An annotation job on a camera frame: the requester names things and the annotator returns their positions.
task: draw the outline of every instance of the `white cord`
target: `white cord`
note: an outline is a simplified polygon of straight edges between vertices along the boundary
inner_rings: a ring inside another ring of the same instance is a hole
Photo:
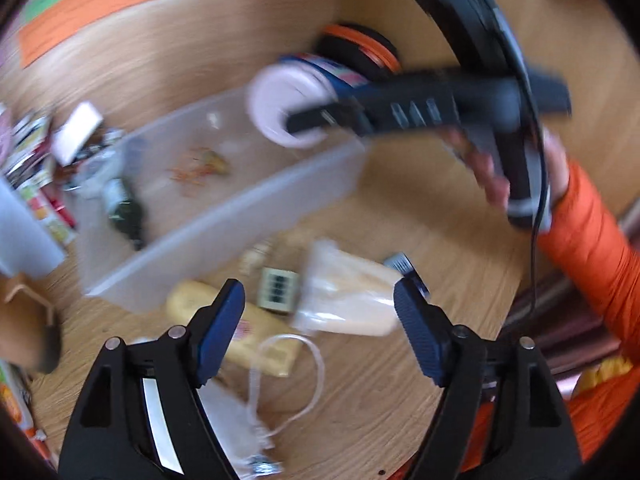
[[[280,424],[275,430],[268,431],[265,435],[261,435],[263,437],[272,437],[282,430],[284,430],[290,423],[294,420],[298,420],[301,416],[309,413],[318,403],[320,396],[322,395],[322,389],[324,388],[324,360],[322,360],[322,355],[320,353],[320,349],[315,345],[312,341],[307,339],[304,336],[297,334],[278,334],[272,336],[268,339],[265,339],[256,351],[256,355],[254,356],[254,360],[251,364],[251,370],[249,370],[249,402],[246,406],[247,417],[249,419],[249,424],[251,424],[254,428],[260,427],[257,418],[258,412],[258,397],[260,396],[260,377],[262,373],[260,371],[260,359],[262,358],[264,351],[273,345],[276,341],[280,339],[298,339],[302,341],[305,345],[309,347],[311,353],[316,360],[316,369],[318,371],[318,378],[316,380],[316,391],[314,392],[314,396],[309,401],[308,405],[301,412],[290,416],[287,420],[285,420],[282,424]]]

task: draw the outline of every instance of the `orange paper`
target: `orange paper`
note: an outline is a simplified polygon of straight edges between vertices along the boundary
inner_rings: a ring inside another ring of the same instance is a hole
[[[22,66],[28,66],[85,25],[149,0],[60,0],[18,32]]]

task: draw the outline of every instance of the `dark green bottle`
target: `dark green bottle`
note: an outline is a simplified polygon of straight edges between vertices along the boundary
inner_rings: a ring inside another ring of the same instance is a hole
[[[136,251],[145,247],[142,222],[145,210],[135,197],[131,186],[122,178],[112,178],[102,192],[104,210],[118,231],[124,234]]]

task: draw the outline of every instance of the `yellow bottle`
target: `yellow bottle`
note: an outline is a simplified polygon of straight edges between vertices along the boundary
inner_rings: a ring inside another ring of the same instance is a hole
[[[205,283],[185,280],[178,283],[166,299],[166,313],[177,324],[187,325],[196,311],[210,305],[219,290]],[[277,317],[251,303],[244,304],[244,312],[236,328],[225,359],[249,369],[256,350],[265,339],[277,334],[298,333]],[[302,342],[281,339],[264,351],[260,370],[276,377],[288,377],[300,352]]]

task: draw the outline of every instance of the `yellow object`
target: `yellow object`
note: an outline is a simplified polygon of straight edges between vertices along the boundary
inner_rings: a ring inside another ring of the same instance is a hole
[[[187,325],[196,311],[213,303],[219,290],[205,283],[185,280],[178,283],[166,298],[166,313],[172,322]],[[275,316],[245,303],[225,359],[244,368],[251,368],[256,350],[265,339],[277,334],[296,334],[295,330]],[[276,377],[288,377],[300,352],[302,342],[281,339],[264,351],[260,370]]]
[[[582,372],[571,396],[573,398],[582,392],[591,390],[604,381],[624,375],[628,373],[631,368],[633,368],[631,361],[625,357],[614,356],[604,359],[598,366],[588,368]]]

